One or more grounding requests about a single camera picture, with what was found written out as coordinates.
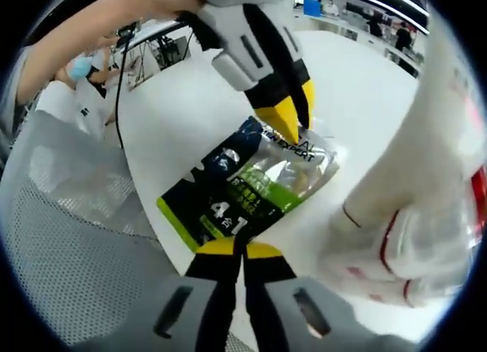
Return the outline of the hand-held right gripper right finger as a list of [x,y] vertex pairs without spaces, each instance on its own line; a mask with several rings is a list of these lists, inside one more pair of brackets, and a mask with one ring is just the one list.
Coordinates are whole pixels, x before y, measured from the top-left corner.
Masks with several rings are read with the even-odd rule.
[[320,285],[297,277],[276,247],[251,242],[243,254],[246,309],[260,351],[318,351],[332,328]]

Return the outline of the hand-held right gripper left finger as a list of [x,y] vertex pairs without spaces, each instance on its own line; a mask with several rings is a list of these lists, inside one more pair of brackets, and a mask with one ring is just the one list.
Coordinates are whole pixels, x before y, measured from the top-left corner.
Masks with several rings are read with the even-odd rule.
[[207,242],[170,280],[153,327],[162,351],[224,351],[236,306],[240,256],[233,239]]

